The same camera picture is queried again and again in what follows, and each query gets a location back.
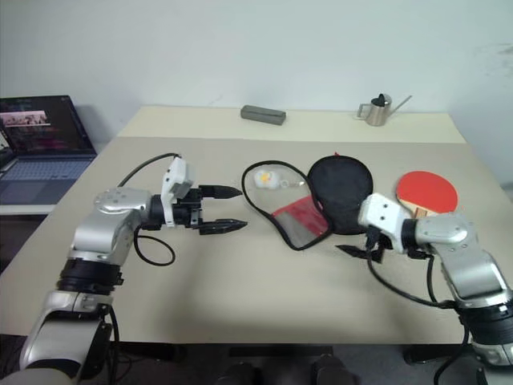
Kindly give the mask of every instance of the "laptop screen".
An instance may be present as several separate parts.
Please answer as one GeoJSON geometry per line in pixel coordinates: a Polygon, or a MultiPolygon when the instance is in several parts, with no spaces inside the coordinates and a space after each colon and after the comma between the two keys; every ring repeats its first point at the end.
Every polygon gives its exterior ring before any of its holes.
{"type": "Polygon", "coordinates": [[[0,99],[0,130],[19,156],[95,154],[69,96],[0,99]]]}

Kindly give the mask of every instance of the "gray block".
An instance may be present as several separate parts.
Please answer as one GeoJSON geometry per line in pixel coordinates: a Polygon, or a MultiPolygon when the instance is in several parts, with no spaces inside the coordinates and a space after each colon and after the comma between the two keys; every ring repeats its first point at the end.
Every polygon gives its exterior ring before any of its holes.
{"type": "Polygon", "coordinates": [[[257,106],[245,105],[240,110],[242,119],[255,120],[257,122],[271,123],[281,126],[287,114],[285,111],[269,110],[257,106]]]}

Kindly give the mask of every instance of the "black cable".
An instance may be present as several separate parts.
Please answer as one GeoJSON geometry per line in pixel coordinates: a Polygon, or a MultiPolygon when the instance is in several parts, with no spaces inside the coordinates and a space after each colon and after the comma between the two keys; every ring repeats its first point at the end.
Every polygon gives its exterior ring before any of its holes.
{"type": "Polygon", "coordinates": [[[127,355],[126,353],[122,352],[122,351],[119,351],[119,353],[127,358],[127,361],[119,361],[120,363],[128,363],[128,360],[130,360],[132,363],[140,363],[141,361],[146,361],[147,359],[149,359],[148,357],[138,357],[137,359],[136,358],[133,358],[129,355],[127,355]]]}
{"type": "Polygon", "coordinates": [[[114,385],[116,381],[116,375],[118,371],[118,360],[119,360],[119,325],[118,320],[115,317],[114,309],[109,309],[109,315],[111,316],[112,329],[114,330],[114,344],[112,349],[112,368],[111,375],[109,376],[110,385],[114,385]]]}
{"type": "Polygon", "coordinates": [[[413,302],[420,303],[421,305],[430,306],[430,307],[438,307],[440,309],[454,309],[455,303],[454,301],[441,301],[441,302],[432,302],[427,301],[426,299],[422,299],[420,297],[417,297],[415,295],[409,294],[406,291],[402,291],[401,289],[395,287],[391,283],[389,283],[385,278],[382,278],[378,274],[378,272],[373,267],[373,261],[372,261],[372,253],[371,249],[369,247],[366,248],[366,254],[367,254],[367,266],[369,267],[370,272],[374,277],[385,287],[392,290],[394,293],[399,294],[401,297],[404,297],[406,299],[409,299],[413,302]]]}
{"type": "Polygon", "coordinates": [[[149,263],[150,265],[153,265],[153,266],[169,266],[169,265],[171,265],[176,260],[175,250],[173,250],[173,248],[170,245],[168,245],[166,242],[162,241],[159,238],[150,237],[148,235],[139,235],[139,231],[141,230],[141,227],[142,227],[142,225],[138,225],[134,231],[134,249],[135,249],[135,252],[137,253],[137,255],[139,256],[139,258],[141,258],[143,261],[145,261],[146,263],[149,263]],[[141,249],[139,248],[139,239],[150,239],[152,241],[160,243],[166,249],[168,249],[169,252],[171,253],[171,260],[168,262],[160,263],[160,262],[154,262],[154,261],[146,258],[143,255],[143,253],[141,252],[141,249]]]}
{"type": "Polygon", "coordinates": [[[120,377],[118,377],[117,379],[115,379],[115,381],[116,381],[117,383],[118,383],[119,381],[121,381],[122,379],[124,379],[124,378],[128,375],[128,373],[130,373],[130,370],[131,370],[131,367],[132,367],[132,365],[133,365],[133,362],[132,362],[132,360],[131,360],[131,358],[130,358],[130,357],[128,357],[128,356],[127,356],[127,358],[128,358],[128,361],[123,362],[123,363],[128,363],[128,367],[127,367],[127,369],[125,369],[125,371],[123,372],[123,374],[122,374],[120,377]]]}
{"type": "Polygon", "coordinates": [[[181,157],[180,154],[176,154],[174,152],[168,152],[165,154],[154,156],[153,158],[146,160],[145,162],[141,163],[139,166],[131,170],[130,173],[119,182],[118,187],[123,187],[137,172],[139,172],[142,168],[148,166],[150,163],[156,162],[157,160],[161,160],[163,158],[169,158],[171,156],[175,158],[181,157]]]}
{"type": "Polygon", "coordinates": [[[426,281],[427,281],[427,293],[430,295],[430,300],[433,302],[438,302],[436,299],[436,296],[434,295],[433,290],[433,265],[434,265],[434,256],[430,255],[428,257],[430,260],[427,262],[427,274],[426,274],[426,281]]]}
{"type": "Polygon", "coordinates": [[[463,341],[462,341],[461,345],[459,346],[459,348],[456,350],[456,352],[453,353],[452,356],[449,357],[449,359],[441,365],[441,367],[436,371],[436,373],[434,373],[434,377],[433,377],[434,385],[438,385],[438,382],[440,380],[440,376],[442,375],[442,373],[450,365],[452,365],[452,363],[454,363],[454,361],[456,361],[460,357],[460,355],[462,355],[463,351],[465,350],[465,347],[468,344],[468,338],[469,338],[468,326],[463,325],[463,341]]]}
{"type": "Polygon", "coordinates": [[[107,357],[105,357],[105,363],[107,364],[107,383],[111,385],[113,383],[112,380],[112,357],[111,351],[107,351],[107,357]]]}

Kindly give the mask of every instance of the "table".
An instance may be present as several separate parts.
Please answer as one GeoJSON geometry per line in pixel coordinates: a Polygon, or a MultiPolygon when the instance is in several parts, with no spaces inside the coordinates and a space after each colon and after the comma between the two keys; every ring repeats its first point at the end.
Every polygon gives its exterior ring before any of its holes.
{"type": "MultiPolygon", "coordinates": [[[[284,160],[307,172],[315,160],[334,152],[365,163],[373,173],[374,190],[389,197],[404,172],[440,173],[459,191],[459,210],[475,222],[482,246],[495,256],[505,277],[513,280],[513,205],[448,115],[398,114],[384,128],[371,128],[340,112],[291,111],[282,127],[240,120],[237,113],[236,109],[143,107],[0,277],[0,332],[30,331],[45,293],[58,279],[75,227],[91,211],[95,194],[162,152],[180,152],[194,165],[196,182],[236,187],[244,169],[259,160],[284,160]],[[307,128],[304,120],[317,122],[316,129],[307,128]],[[342,123],[346,126],[336,131],[334,127],[342,123]],[[331,140],[325,130],[333,135],[331,140]]],[[[146,168],[129,185],[159,192],[167,165],[163,160],[146,168]]],[[[123,266],[125,283],[114,292],[122,340],[449,343],[461,338],[454,312],[398,297],[372,278],[365,261],[334,247],[363,245],[363,236],[333,235],[295,252],[243,197],[205,201],[204,216],[237,218],[248,221],[248,226],[204,237],[188,229],[154,233],[177,252],[176,263],[165,268],[143,263],[132,250],[123,266]]],[[[144,250],[156,259],[166,257],[158,245],[147,244],[144,250]]],[[[378,269],[397,286],[426,297],[424,261],[390,252],[378,269]]],[[[448,297],[439,265],[435,270],[436,293],[448,297]]]]}

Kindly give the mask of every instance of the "ping pong paddle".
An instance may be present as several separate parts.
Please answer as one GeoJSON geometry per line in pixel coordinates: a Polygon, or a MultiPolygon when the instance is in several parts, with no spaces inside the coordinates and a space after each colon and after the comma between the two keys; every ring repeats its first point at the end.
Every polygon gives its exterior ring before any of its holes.
{"type": "Polygon", "coordinates": [[[454,186],[440,175],[412,171],[403,175],[395,189],[398,201],[411,210],[415,218],[450,213],[458,206],[454,186]]]}

